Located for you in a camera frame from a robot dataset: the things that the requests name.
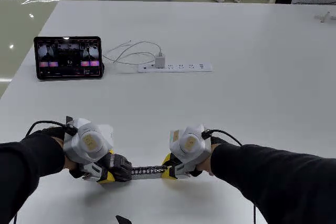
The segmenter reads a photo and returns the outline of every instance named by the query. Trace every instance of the charger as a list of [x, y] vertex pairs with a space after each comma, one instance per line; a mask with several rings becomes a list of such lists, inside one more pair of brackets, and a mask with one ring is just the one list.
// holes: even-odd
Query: charger
[[161, 51], [155, 55], [154, 66], [155, 68], [165, 68], [166, 65], [166, 55], [164, 55]]

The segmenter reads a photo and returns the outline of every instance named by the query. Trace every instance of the white table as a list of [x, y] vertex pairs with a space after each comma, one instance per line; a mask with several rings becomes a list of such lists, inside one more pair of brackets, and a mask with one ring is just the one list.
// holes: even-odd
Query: white table
[[[328, 10], [336, 7], [60, 2], [41, 36], [99, 35], [104, 49], [155, 41], [167, 62], [209, 61], [214, 72], [120, 74], [107, 64], [102, 80], [39, 82], [31, 49], [0, 100], [1, 139], [71, 115], [113, 125], [117, 152], [135, 166], [160, 164], [169, 130], [197, 123], [245, 144], [335, 157], [336, 24], [313, 18]], [[105, 224], [115, 215], [134, 224], [252, 223], [253, 209], [205, 174], [102, 187], [63, 171], [40, 180], [19, 223]]]

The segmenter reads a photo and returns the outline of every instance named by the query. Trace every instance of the black object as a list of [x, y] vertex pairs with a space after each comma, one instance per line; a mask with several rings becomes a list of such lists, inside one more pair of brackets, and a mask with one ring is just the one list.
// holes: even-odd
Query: black object
[[99, 37], [36, 37], [36, 75], [40, 80], [101, 78]]
[[120, 215], [116, 216], [116, 219], [119, 224], [132, 224], [132, 222], [124, 217], [121, 217]]
[[117, 182], [127, 182], [132, 179], [132, 163], [122, 155], [108, 153], [97, 161], [97, 164], [112, 173]]

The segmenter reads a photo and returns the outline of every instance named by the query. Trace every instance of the cable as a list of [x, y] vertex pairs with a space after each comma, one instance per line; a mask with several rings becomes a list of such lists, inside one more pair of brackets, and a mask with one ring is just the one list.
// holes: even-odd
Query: cable
[[[150, 41], [140, 41], [140, 42], [137, 42], [137, 43], [135, 43], [135, 44], [129, 44], [130, 42], [131, 42], [131, 40], [129, 40], [129, 41], [125, 42], [125, 43], [122, 43], [122, 44], [120, 44], [120, 45], [118, 45], [118, 46], [116, 46], [116, 47], [114, 47], [114, 48], [108, 50], [108, 51], [105, 53], [105, 55], [102, 55], [102, 56], [103, 56], [104, 58], [106, 58], [106, 59], [112, 61], [113, 63], [120, 63], [120, 64], [125, 64], [125, 65], [138, 66], [138, 65], [143, 65], [143, 64], [147, 64], [147, 63], [152, 63], [152, 62], [154, 62], [155, 55], [152, 54], [151, 52], [134, 52], [134, 53], [131, 53], [131, 54], [128, 54], [128, 55], [123, 56], [123, 54], [124, 54], [126, 51], [128, 51], [129, 49], [131, 49], [132, 47], [135, 47], [135, 46], [137, 46], [137, 45], [139, 45], [139, 44], [142, 44], [142, 43], [148, 43], [148, 44], [153, 44], [153, 45], [157, 46], [157, 47], [159, 48], [159, 50], [160, 50], [160, 53], [162, 52], [162, 49], [161, 49], [161, 47], [160, 47], [158, 44], [153, 43], [153, 42], [150, 42]], [[126, 48], [122, 53], [120, 53], [120, 54], [118, 55], [118, 57], [116, 58], [116, 60], [113, 60], [113, 59], [111, 59], [111, 58], [109, 58], [109, 57], [107, 56], [111, 51], [114, 51], [114, 50], [116, 50], [116, 49], [118, 49], [118, 48], [120, 48], [120, 47], [126, 47], [126, 46], [128, 46], [128, 48]], [[119, 60], [124, 59], [124, 58], [126, 58], [126, 57], [128, 57], [128, 56], [131, 56], [131, 55], [151, 55], [151, 56], [153, 56], [153, 60], [151, 60], [151, 61], [147, 61], [147, 62], [143, 62], [143, 63], [127, 63], [127, 62], [120, 62], [120, 61], [119, 61]]]
[[336, 1], [329, 3], [301, 3], [301, 2], [292, 3], [292, 5], [333, 5], [333, 4], [336, 4]]
[[147, 56], [151, 55], [151, 56], [153, 56], [153, 60], [146, 61], [146, 62], [143, 62], [143, 63], [127, 63], [127, 62], [120, 62], [120, 61], [117, 61], [117, 60], [113, 60], [113, 59], [111, 59], [111, 58], [109, 58], [109, 57], [107, 57], [105, 55], [103, 55], [103, 57], [106, 58], [106, 59], [108, 59], [108, 60], [110, 60], [110, 61], [112, 61], [113, 63], [120, 63], [120, 64], [125, 64], [125, 65], [134, 65], [134, 66], [138, 66], [138, 65], [142, 65], [142, 64], [147, 64], [147, 63], [152, 63], [152, 62], [154, 62], [154, 58], [155, 58], [155, 55], [152, 54], [151, 52], [133, 52], [131, 54], [125, 55], [123, 57], [120, 57], [119, 60], [124, 59], [124, 58], [126, 58], [128, 56], [131, 56], [131, 55], [147, 55]]
[[27, 134], [26, 134], [26, 137], [30, 135], [30, 133], [32, 132], [32, 130], [34, 129], [34, 127], [37, 125], [37, 124], [41, 124], [41, 123], [49, 123], [49, 124], [55, 124], [55, 125], [58, 125], [58, 126], [61, 126], [65, 131], [67, 131], [69, 129], [68, 126], [66, 126], [65, 124], [63, 123], [59, 123], [59, 122], [56, 122], [56, 121], [37, 121], [35, 123], [33, 123], [31, 125], [31, 127], [29, 128]]
[[[237, 138], [232, 136], [230, 133], [228, 133], [226, 131], [222, 131], [222, 130], [207, 130], [207, 131], [204, 131], [204, 132], [202, 132], [202, 138], [207, 139], [207, 138], [211, 137], [212, 133], [214, 133], [214, 132], [219, 132], [219, 133], [222, 133], [224, 135], [227, 135], [233, 141], [235, 141], [239, 146], [242, 146], [241, 142]], [[257, 211], [257, 207], [256, 207], [256, 205], [253, 204], [253, 224], [257, 223], [256, 211]]]
[[120, 59], [120, 57], [121, 57], [126, 51], [130, 50], [132, 47], [135, 47], [136, 45], [139, 45], [139, 44], [141, 44], [141, 43], [148, 43], [148, 44], [156, 45], [156, 46], [159, 48], [160, 53], [162, 52], [161, 47], [160, 47], [158, 44], [153, 43], [153, 42], [150, 42], [150, 41], [140, 41], [140, 42], [137, 42], [137, 43], [133, 44], [132, 46], [126, 48], [121, 54], [119, 54], [119, 56], [118, 56], [118, 58], [116, 59], [115, 63], [118, 62], [118, 60]]
[[[65, 132], [70, 135], [75, 135], [77, 133], [77, 129], [75, 127], [71, 127], [71, 125], [65, 125], [63, 123], [59, 123], [56, 121], [37, 121], [31, 125], [31, 127], [26, 133], [26, 137], [30, 135], [30, 133], [32, 132], [32, 130], [37, 124], [41, 124], [41, 123], [49, 123], [49, 124], [55, 124], [55, 125], [61, 126], [65, 130]], [[17, 222], [17, 213], [14, 216], [13, 224], [16, 224], [16, 222]]]

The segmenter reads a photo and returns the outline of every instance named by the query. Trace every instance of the yellow label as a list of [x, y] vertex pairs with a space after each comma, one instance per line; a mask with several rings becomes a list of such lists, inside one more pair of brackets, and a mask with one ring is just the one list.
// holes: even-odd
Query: yellow label
[[97, 143], [91, 135], [86, 135], [85, 137], [83, 137], [83, 142], [86, 144], [89, 151], [93, 151], [97, 148]]
[[173, 142], [179, 139], [179, 131], [174, 131]]
[[184, 148], [190, 152], [193, 146], [195, 145], [195, 143], [196, 143], [196, 139], [190, 136], [188, 137], [187, 142], [185, 142]]

